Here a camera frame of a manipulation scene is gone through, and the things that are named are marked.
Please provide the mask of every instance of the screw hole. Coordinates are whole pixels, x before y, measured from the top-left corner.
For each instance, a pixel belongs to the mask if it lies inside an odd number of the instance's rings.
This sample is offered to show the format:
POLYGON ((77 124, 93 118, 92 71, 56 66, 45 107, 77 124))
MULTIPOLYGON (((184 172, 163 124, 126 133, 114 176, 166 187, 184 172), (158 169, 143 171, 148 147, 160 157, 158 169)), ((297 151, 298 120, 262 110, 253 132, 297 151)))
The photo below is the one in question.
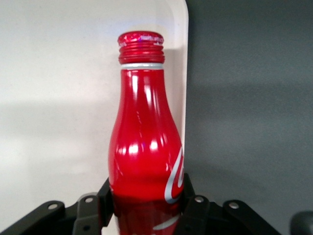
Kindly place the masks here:
POLYGON ((86 203, 90 203, 90 202, 92 202, 92 201, 93 201, 93 198, 92 198, 92 197, 88 197, 88 198, 85 199, 85 202, 86 202, 86 203))
POLYGON ((48 206, 48 210, 53 210, 53 209, 56 209, 57 207, 58 207, 58 204, 53 203, 53 204, 48 206))
POLYGON ((85 225, 84 227, 83 227, 83 230, 84 231, 88 231, 90 229, 90 226, 89 225, 85 225))

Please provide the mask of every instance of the black clamp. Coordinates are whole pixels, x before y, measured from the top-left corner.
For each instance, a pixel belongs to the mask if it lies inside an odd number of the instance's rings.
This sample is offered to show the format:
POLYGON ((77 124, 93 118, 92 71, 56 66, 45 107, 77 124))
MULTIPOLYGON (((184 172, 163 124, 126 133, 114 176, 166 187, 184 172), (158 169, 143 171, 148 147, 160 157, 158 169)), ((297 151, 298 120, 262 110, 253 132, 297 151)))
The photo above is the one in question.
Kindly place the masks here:
MULTIPOLYGON (((184 175, 184 210, 173 235, 280 235, 246 203, 227 201, 222 207, 195 195, 184 175)), ((101 235, 113 215, 109 181, 98 193, 83 195, 65 208, 60 201, 43 203, 0 235, 101 235)), ((291 221, 291 235, 312 235, 313 212, 301 212, 291 221)))

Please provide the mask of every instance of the bottle neck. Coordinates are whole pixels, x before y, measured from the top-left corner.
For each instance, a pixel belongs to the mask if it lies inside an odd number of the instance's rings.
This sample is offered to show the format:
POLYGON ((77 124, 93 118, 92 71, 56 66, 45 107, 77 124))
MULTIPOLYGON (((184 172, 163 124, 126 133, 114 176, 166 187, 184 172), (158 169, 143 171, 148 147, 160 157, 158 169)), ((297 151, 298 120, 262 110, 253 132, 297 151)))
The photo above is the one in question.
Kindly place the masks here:
POLYGON ((121 110, 169 113, 161 63, 124 64, 121 70, 121 110))

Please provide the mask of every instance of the bottle body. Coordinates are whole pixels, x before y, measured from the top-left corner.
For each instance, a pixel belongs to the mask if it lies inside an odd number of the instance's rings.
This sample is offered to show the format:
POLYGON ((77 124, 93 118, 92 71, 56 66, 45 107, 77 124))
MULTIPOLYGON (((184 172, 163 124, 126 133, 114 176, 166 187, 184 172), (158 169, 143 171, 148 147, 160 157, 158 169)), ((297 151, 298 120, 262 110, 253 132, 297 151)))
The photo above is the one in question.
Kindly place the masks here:
POLYGON ((181 214, 183 153, 159 65, 121 71, 109 148, 109 181, 121 235, 171 235, 181 214))

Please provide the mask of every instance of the gray wall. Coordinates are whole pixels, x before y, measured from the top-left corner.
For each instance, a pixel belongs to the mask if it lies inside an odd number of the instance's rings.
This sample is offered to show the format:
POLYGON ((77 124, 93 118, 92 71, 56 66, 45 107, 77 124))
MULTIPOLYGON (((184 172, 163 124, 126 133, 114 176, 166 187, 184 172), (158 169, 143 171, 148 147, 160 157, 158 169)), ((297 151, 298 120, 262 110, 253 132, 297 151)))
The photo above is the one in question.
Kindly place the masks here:
POLYGON ((185 170, 280 233, 313 210, 313 1, 187 0, 185 170))

